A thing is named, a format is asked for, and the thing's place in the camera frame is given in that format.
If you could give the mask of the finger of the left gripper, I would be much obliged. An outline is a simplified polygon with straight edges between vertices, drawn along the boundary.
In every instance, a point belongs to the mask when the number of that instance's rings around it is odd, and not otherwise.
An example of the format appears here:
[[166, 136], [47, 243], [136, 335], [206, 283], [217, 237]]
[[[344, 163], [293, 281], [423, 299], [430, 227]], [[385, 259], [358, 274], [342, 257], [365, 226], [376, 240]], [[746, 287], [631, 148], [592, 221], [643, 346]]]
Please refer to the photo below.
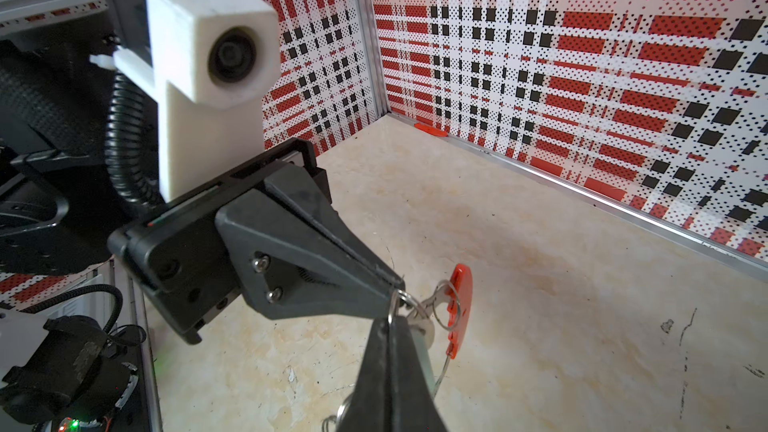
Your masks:
[[218, 234], [241, 294], [270, 320], [386, 315], [402, 277], [344, 223], [302, 167], [279, 162], [221, 207]]

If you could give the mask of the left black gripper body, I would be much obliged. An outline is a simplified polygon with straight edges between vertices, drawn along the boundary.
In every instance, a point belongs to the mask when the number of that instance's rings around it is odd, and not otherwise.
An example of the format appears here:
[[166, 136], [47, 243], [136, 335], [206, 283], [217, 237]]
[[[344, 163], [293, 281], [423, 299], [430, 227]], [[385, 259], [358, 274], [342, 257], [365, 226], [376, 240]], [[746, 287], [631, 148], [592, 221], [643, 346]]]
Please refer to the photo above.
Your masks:
[[115, 230], [108, 249], [186, 343], [239, 295], [238, 277], [219, 235], [217, 211], [286, 164], [304, 168], [330, 196], [311, 142], [293, 138]]

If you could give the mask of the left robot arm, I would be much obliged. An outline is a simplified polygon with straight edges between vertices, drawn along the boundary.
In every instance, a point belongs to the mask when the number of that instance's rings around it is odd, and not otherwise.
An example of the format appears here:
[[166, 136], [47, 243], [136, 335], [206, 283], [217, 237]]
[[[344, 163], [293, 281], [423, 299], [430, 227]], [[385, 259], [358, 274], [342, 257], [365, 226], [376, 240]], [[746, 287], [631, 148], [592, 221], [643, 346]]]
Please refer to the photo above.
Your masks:
[[1, 43], [1, 268], [121, 260], [196, 344], [234, 297], [384, 316], [404, 280], [332, 207], [319, 148], [371, 113], [350, 0], [106, 0]]

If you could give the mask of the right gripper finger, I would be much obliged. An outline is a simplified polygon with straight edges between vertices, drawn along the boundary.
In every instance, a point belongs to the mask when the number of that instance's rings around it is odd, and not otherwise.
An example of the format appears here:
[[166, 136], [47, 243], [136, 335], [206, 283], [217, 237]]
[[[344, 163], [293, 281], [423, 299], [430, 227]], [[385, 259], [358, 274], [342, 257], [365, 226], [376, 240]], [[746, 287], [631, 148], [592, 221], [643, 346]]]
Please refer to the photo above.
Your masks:
[[446, 429], [427, 387], [407, 321], [372, 322], [357, 382], [339, 431]]

